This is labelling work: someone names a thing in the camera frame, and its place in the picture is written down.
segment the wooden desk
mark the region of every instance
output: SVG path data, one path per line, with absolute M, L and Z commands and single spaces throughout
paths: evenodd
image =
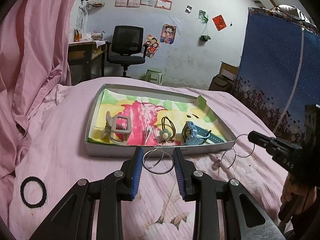
M 69 44 L 68 48 L 68 63 L 69 66 L 82 65 L 84 66 L 84 79 L 81 81 L 91 80 L 92 61 L 98 56 L 101 57 L 101 76 L 104 77 L 104 62 L 106 44 L 97 47 L 95 41 L 76 42 Z

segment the office chair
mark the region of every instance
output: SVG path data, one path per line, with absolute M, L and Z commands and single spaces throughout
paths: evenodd
M 120 64 L 123 67 L 123 77 L 127 77 L 127 70 L 130 65 L 143 64 L 146 61 L 146 53 L 149 45 L 143 45 L 143 28 L 135 26 L 116 26 L 113 33 L 112 43 L 107 41 L 107 61 L 113 64 Z M 111 51 L 119 55 L 109 56 Z M 131 56 L 140 53 L 144 47 L 143 57 Z

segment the chair seat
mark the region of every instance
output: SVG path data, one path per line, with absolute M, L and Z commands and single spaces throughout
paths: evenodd
M 121 55 L 112 55 L 109 56 L 110 63 L 113 64 L 129 64 L 129 65 L 138 65 L 145 63 L 146 59 L 139 56 L 121 56 Z

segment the black hair band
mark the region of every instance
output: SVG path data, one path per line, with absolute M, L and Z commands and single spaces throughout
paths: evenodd
M 35 181 L 37 182 L 40 187 L 42 188 L 42 199 L 40 200 L 39 203 L 37 204 L 30 204 L 26 201 L 25 197 L 24 197 L 24 188 L 26 186 L 26 184 L 30 181 Z M 37 178 L 37 177 L 28 177 L 26 178 L 22 183 L 21 183 L 21 186 L 20 186 L 20 195 L 21 195 L 21 199 L 22 199 L 22 202 L 28 207 L 28 208 L 39 208 L 39 207 L 42 207 L 45 203 L 45 201 L 47 200 L 47 190 L 45 188 L 45 185 L 44 183 L 42 182 L 41 179 Z

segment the bed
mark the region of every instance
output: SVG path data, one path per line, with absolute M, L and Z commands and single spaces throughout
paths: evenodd
M 84 144 L 93 99 L 105 83 L 159 87 L 134 79 L 105 77 L 82 82 L 74 87 L 58 84 L 49 92 L 30 118 L 28 133 L 31 145 L 15 169 L 15 179 L 11 177 L 9 181 L 0 181 L 0 195 L 4 194 L 2 189 L 6 190 L 7 198 L 10 194 L 13 195 L 8 210 L 8 225 L 17 240 L 28 239 L 79 179 L 100 180 L 120 169 L 123 159 L 89 157 Z M 191 88 L 162 89 L 203 96 L 208 106 L 236 136 L 252 130 L 273 136 L 258 117 L 230 94 Z M 280 196 L 287 172 L 260 147 L 256 147 L 248 158 L 236 158 L 230 169 L 222 163 L 220 169 L 212 170 L 213 162 L 217 157 L 221 158 L 221 155 L 222 153 L 198 155 L 188 157 L 188 160 L 214 179 L 238 179 L 268 215 L 278 222 Z M 159 164 L 163 169 L 170 165 L 171 161 L 167 159 Z M 47 200 L 40 208 L 30 209 L 21 200 L 20 185 L 29 176 L 40 178 L 46 186 Z M 29 203 L 39 202 L 42 191 L 38 184 L 30 182 L 25 188 L 25 197 Z M 192 239 L 194 209 L 194 203 L 185 203 L 181 199 L 174 171 L 154 175 L 143 169 L 135 200 L 122 204 L 124 239 Z M 222 228 L 220 239 L 224 239 Z

